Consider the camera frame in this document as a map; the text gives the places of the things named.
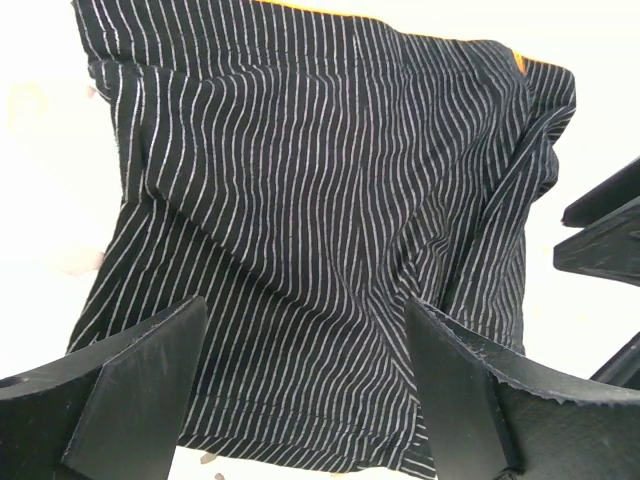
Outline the black striped underwear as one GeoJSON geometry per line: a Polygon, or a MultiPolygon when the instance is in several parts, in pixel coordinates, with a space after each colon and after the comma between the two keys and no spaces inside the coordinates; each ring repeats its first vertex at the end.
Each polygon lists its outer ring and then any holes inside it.
{"type": "Polygon", "coordinates": [[[523,351],[525,223],[573,74],[266,1],[75,13],[123,194],[69,350],[199,296],[182,446],[434,478],[405,305],[523,351]]]}

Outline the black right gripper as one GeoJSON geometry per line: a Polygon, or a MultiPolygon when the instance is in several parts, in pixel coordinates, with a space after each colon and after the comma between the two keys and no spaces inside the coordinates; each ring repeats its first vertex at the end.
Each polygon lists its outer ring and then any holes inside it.
{"type": "MultiPolygon", "coordinates": [[[[557,270],[639,286],[639,208],[620,207],[554,247],[557,270]]],[[[592,381],[638,388],[640,333],[591,377],[592,381]]]]}

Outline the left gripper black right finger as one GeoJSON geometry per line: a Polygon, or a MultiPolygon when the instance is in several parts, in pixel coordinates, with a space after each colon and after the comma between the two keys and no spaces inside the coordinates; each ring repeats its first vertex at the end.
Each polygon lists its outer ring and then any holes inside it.
{"type": "Polygon", "coordinates": [[[638,478],[639,387],[548,368],[418,300],[405,318],[438,478],[638,478]]]}

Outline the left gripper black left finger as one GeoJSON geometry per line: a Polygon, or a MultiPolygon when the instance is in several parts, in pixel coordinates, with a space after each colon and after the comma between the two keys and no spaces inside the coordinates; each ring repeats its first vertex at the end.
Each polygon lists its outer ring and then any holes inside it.
{"type": "Polygon", "coordinates": [[[207,325],[192,298],[2,379],[2,478],[167,478],[207,325]]]}

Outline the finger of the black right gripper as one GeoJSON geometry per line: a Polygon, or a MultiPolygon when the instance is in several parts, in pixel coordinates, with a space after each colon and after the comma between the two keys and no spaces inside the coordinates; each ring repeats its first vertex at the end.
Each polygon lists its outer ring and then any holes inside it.
{"type": "Polygon", "coordinates": [[[562,224],[583,228],[612,213],[639,196],[639,158],[596,185],[570,204],[562,224]]]}

